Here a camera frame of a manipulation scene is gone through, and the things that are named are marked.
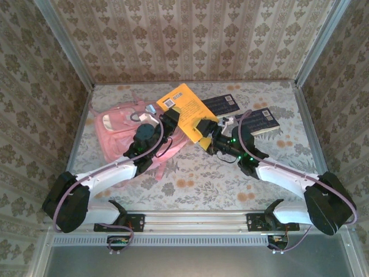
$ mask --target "metal corner post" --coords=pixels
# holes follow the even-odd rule
[[[82,112],[82,115],[81,115],[81,120],[80,120],[80,123],[78,124],[76,137],[74,138],[73,146],[72,146],[71,151],[70,151],[68,163],[67,163],[67,166],[66,166],[66,169],[65,169],[66,171],[69,171],[73,168],[73,163],[74,163],[74,160],[76,159],[76,155],[77,155],[77,152],[78,152],[78,147],[79,147],[80,142],[81,142],[83,129],[85,127],[85,123],[86,123],[86,119],[87,119],[87,115],[88,115],[88,111],[89,111],[88,110],[88,104],[92,100],[92,96],[93,96],[93,91],[89,91],[88,95],[87,95],[87,98],[86,98],[85,106],[83,108],[83,112]]]
[[[317,62],[320,54],[328,43],[330,36],[335,30],[338,22],[346,11],[346,8],[350,4],[350,2],[351,0],[334,1],[332,9],[327,16],[327,19],[325,20],[314,44],[311,46],[309,53],[296,76],[296,85],[298,87],[302,87],[302,85],[305,83],[306,78],[308,77],[312,68]]]
[[[50,26],[54,36],[63,48],[63,51],[68,57],[68,60],[73,65],[74,70],[77,72],[85,88],[88,92],[92,91],[93,79],[86,69],[86,66],[83,63],[80,55],[78,54],[78,51],[74,47],[72,40],[69,38],[67,32],[65,31],[60,18],[51,5],[51,2],[49,0],[35,0],[35,3],[40,9],[47,24]]]
[[[306,131],[306,136],[310,144],[311,153],[317,167],[317,172],[319,174],[323,174],[324,172],[328,171],[327,164],[325,162],[322,148],[320,146],[317,133],[315,132],[314,124],[312,122],[310,112],[301,88],[295,88],[295,97]]]

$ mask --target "book barcode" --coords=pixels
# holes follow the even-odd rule
[[[167,108],[171,108],[174,106],[174,102],[170,98],[168,100],[165,100],[163,103],[167,106]]]
[[[263,115],[264,115],[265,117],[270,116],[270,114],[269,114],[269,112],[268,112],[268,111],[263,111]]]

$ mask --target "floral wallpaper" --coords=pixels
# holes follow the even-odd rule
[[[132,92],[143,99],[156,100],[179,84],[97,85],[92,105],[99,112],[105,111],[117,103],[132,100]],[[256,146],[287,165],[316,171],[292,81],[189,82],[187,85],[200,99],[231,93],[242,111],[269,107],[281,128],[256,136]],[[84,173],[106,164],[93,123],[94,117],[89,113],[73,173]],[[228,127],[228,135],[235,126]],[[234,160],[221,154],[219,157]],[[228,164],[210,156],[191,142],[167,161],[162,180],[155,180],[155,173],[156,170],[147,171],[125,184],[109,188],[98,194],[95,201],[114,199],[128,210],[152,211],[265,209],[277,198],[301,201],[281,187],[243,175],[236,163]]]
[[[357,204],[369,261],[369,2],[351,1],[303,85],[327,161]]]
[[[52,0],[95,83],[293,79],[334,0]]]
[[[32,1],[0,1],[0,276],[25,276],[87,92]]]

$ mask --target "black book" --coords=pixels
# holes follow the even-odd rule
[[[205,99],[202,102],[218,118],[234,115],[240,109],[231,94]]]
[[[236,121],[239,121],[241,116],[242,115],[236,115]],[[246,125],[249,128],[253,136],[280,128],[279,123],[276,121],[268,108],[262,108],[260,110],[253,111],[242,121],[242,126],[243,125]]]

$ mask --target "yellow book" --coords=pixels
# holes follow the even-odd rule
[[[200,141],[207,149],[210,140],[203,139],[202,134],[195,128],[201,119],[211,119],[219,122],[217,117],[203,104],[203,102],[186,85],[182,84],[156,102],[164,111],[177,107],[180,109],[178,126],[194,143]]]

